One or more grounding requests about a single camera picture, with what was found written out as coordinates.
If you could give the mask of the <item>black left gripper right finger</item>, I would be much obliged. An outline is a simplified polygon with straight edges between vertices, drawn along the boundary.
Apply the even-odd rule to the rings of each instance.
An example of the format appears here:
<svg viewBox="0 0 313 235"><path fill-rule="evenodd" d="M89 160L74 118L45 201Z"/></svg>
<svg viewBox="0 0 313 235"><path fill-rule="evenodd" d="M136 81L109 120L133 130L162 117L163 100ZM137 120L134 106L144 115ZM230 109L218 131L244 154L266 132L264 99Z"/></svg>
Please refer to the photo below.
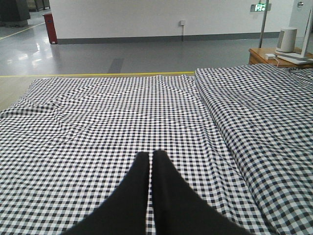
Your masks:
<svg viewBox="0 0 313 235"><path fill-rule="evenodd" d="M219 214L183 180L167 153L153 152L152 200L158 235L247 235Z"/></svg>

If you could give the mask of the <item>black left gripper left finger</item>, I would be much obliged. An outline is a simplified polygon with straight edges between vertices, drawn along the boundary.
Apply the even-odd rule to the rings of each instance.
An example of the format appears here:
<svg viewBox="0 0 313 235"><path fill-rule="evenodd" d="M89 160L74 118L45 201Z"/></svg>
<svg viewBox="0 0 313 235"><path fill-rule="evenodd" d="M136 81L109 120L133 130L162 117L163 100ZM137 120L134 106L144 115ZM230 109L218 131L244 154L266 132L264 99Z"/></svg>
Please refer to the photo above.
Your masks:
<svg viewBox="0 0 313 235"><path fill-rule="evenodd" d="M65 235L144 235L149 192L149 155L138 152L119 186Z"/></svg>

